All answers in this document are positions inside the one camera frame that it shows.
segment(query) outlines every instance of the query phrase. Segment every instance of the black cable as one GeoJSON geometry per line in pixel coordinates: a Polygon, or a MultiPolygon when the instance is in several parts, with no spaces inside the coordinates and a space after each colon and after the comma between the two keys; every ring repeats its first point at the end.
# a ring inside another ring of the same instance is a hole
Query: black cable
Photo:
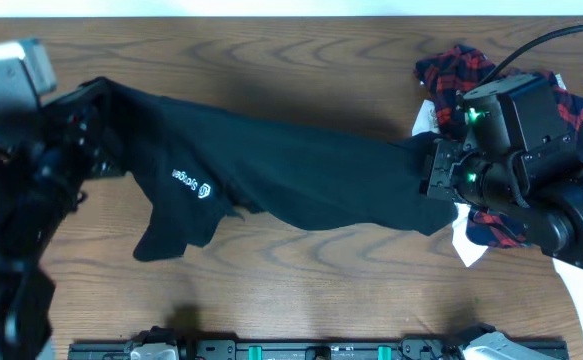
{"type": "Polygon", "coordinates": [[[575,34],[575,33],[579,33],[579,32],[583,32],[583,25],[570,26],[570,27],[567,27],[564,29],[552,31],[548,34],[542,35],[539,38],[524,44],[518,50],[514,51],[513,54],[509,55],[506,59],[504,59],[504,61],[501,62],[500,65],[496,66],[495,69],[493,69],[489,73],[489,75],[487,75],[485,78],[480,80],[480,82],[478,83],[478,85],[476,87],[482,86],[486,83],[493,81],[495,79],[495,77],[500,73],[500,71],[502,71],[502,69],[504,69],[513,60],[515,60],[518,56],[524,54],[527,50],[531,49],[532,47],[534,47],[536,45],[540,45],[543,42],[547,42],[551,39],[554,39],[554,38],[557,38],[560,36],[575,34]]]}
{"type": "Polygon", "coordinates": [[[511,192],[513,193],[513,198],[515,202],[522,208],[528,209],[529,203],[524,200],[522,196],[522,191],[520,191],[520,184],[518,184],[518,178],[515,176],[515,171],[513,170],[513,159],[521,153],[523,150],[514,151],[509,156],[507,156],[507,173],[509,174],[509,186],[511,186],[511,192]]]}
{"type": "Polygon", "coordinates": [[[429,344],[429,342],[426,341],[425,339],[423,339],[423,342],[426,346],[429,347],[429,349],[431,349],[431,356],[430,356],[431,360],[440,360],[444,357],[443,352],[440,352],[440,356],[436,356],[435,353],[433,352],[433,346],[431,346],[431,344],[429,344]]]}
{"type": "Polygon", "coordinates": [[[462,163],[464,162],[464,160],[468,159],[469,156],[471,156],[473,154],[477,154],[477,153],[478,153],[478,150],[476,150],[476,149],[468,151],[466,154],[464,154],[464,156],[462,156],[462,158],[460,158],[460,160],[451,164],[451,169],[449,169],[449,174],[453,175],[456,166],[462,166],[462,163]]]}

